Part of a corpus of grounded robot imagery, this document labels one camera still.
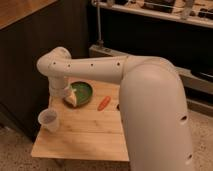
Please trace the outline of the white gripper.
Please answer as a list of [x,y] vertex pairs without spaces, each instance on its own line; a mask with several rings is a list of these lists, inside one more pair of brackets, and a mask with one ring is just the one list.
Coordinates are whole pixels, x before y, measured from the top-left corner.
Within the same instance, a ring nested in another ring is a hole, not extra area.
[[77,105],[77,96],[75,94],[76,89],[70,90],[69,87],[55,89],[53,87],[49,87],[49,93],[52,97],[64,98],[64,100],[71,104],[72,106]]

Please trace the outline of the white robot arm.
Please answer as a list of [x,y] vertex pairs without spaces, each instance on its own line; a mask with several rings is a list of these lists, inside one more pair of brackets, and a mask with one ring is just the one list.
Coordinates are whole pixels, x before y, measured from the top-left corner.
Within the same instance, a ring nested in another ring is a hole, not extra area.
[[74,59],[57,47],[37,60],[49,93],[71,94],[70,76],[117,84],[131,171],[195,171],[187,100],[175,66],[155,56]]

